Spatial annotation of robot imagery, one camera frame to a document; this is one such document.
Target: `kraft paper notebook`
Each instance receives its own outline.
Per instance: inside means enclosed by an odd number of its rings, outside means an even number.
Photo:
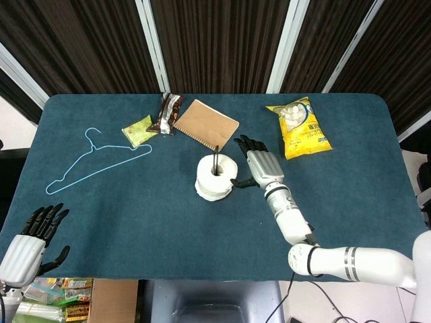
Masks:
[[[239,122],[195,100],[174,127],[212,150],[228,142]]]

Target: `plastic hanger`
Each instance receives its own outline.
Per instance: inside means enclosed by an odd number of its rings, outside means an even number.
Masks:
[[[87,152],[87,153],[83,153],[81,156],[79,156],[79,157],[78,157],[78,159],[77,159],[77,160],[72,164],[72,166],[70,166],[70,167],[69,167],[69,169],[64,173],[63,177],[62,177],[60,180],[54,180],[54,181],[52,181],[52,182],[51,182],[51,183],[50,183],[50,184],[45,188],[45,192],[46,192],[48,195],[52,195],[52,194],[55,194],[55,193],[57,193],[57,192],[60,192],[60,191],[62,191],[62,190],[64,190],[64,189],[66,189],[66,188],[68,188],[68,187],[70,187],[70,186],[73,186],[73,185],[75,185],[75,184],[77,184],[77,183],[79,183],[79,182],[81,182],[81,181],[83,181],[83,180],[86,180],[86,179],[87,179],[87,178],[89,178],[89,177],[92,177],[93,175],[99,174],[99,173],[101,173],[101,172],[103,172],[103,171],[105,171],[105,170],[109,170],[110,168],[114,168],[114,167],[116,167],[116,166],[119,166],[119,165],[125,164],[125,163],[127,163],[127,162],[131,162],[132,160],[137,159],[137,158],[140,158],[140,157],[143,157],[143,156],[145,156],[145,155],[148,155],[149,153],[151,153],[151,152],[153,151],[153,148],[151,147],[151,145],[148,145],[148,144],[145,144],[145,145],[139,145],[139,146],[137,146],[136,148],[130,148],[130,147],[127,147],[127,146],[114,146],[114,145],[105,145],[105,146],[101,146],[101,147],[97,148],[97,147],[93,144],[93,141],[92,141],[92,140],[87,136],[87,132],[88,132],[88,131],[90,131],[90,130],[95,130],[95,131],[97,131],[98,133],[102,133],[101,131],[99,131],[99,130],[98,130],[98,129],[96,129],[96,128],[88,128],[88,129],[86,130],[85,136],[86,136],[86,138],[88,139],[88,141],[90,142],[91,150],[90,150],[89,152]],[[98,170],[97,172],[91,173],[90,175],[87,175],[87,176],[85,176],[85,177],[83,177],[83,178],[80,178],[79,180],[76,180],[75,182],[73,182],[73,183],[71,183],[71,184],[69,184],[69,185],[67,185],[67,186],[64,186],[64,187],[62,187],[62,188],[59,188],[58,190],[55,190],[54,192],[49,192],[49,191],[48,191],[48,189],[51,187],[51,185],[53,185],[53,184],[55,184],[55,183],[58,183],[58,182],[62,182],[62,181],[64,181],[64,180],[65,180],[65,178],[66,178],[67,173],[69,173],[69,172],[72,170],[72,168],[73,168],[73,167],[75,167],[75,165],[76,165],[76,164],[81,160],[81,158],[85,157],[86,155],[89,155],[89,154],[93,153],[93,152],[94,152],[94,151],[96,151],[96,150],[102,150],[102,149],[104,149],[104,148],[120,148],[120,149],[128,149],[128,150],[131,150],[131,151],[135,151],[135,150],[136,150],[136,149],[138,149],[139,147],[149,147],[150,151],[147,151],[147,152],[145,152],[145,153],[142,153],[141,155],[138,155],[138,156],[132,157],[132,158],[130,158],[130,159],[127,159],[127,160],[121,161],[121,162],[119,162],[119,163],[117,163],[117,164],[114,164],[114,165],[111,165],[111,166],[105,167],[105,168],[103,168],[103,169],[101,169],[101,170]]]

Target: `marshmallow bag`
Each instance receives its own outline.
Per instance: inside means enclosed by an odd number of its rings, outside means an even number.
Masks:
[[[285,106],[267,108],[279,116],[286,159],[332,149],[312,111],[308,96]]]

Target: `robotic arm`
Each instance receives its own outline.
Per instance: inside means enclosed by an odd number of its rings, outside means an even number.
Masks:
[[[284,174],[274,154],[260,141],[241,135],[235,139],[247,158],[252,177],[231,180],[238,188],[258,186],[268,202],[284,239],[292,245],[288,263],[299,275],[333,275],[348,281],[363,281],[416,288],[412,322],[431,322],[431,231],[420,235],[413,246],[413,261],[403,254],[383,248],[321,248],[308,222],[283,185]]]
[[[27,220],[21,234],[15,236],[0,264],[0,291],[2,322],[10,323],[22,300],[21,288],[29,285],[35,277],[60,266],[66,259],[70,247],[66,246],[52,262],[42,264],[42,257],[48,248],[61,220],[69,213],[64,210],[57,215],[63,204],[41,207]]]

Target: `dark blue felt mat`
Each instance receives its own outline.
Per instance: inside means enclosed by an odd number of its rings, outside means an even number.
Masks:
[[[411,256],[424,231],[385,102],[372,94],[311,94],[310,101],[332,151],[284,159],[277,116],[265,105],[287,104],[302,94],[187,94],[181,112],[197,98],[238,120],[235,133],[266,143],[280,160],[292,194],[315,227],[320,245],[383,247]],[[69,244],[54,277],[129,279],[288,280],[284,241],[258,188],[234,190],[210,203],[195,192],[196,167],[211,151],[176,132],[148,143],[153,152],[54,195],[60,178],[94,144],[128,145],[121,129],[151,114],[161,95],[58,95],[46,104],[36,138],[0,237],[3,256],[33,210],[64,202],[71,210],[44,257]],[[86,156],[65,183],[128,159],[137,151]],[[239,148],[238,178],[250,176]]]

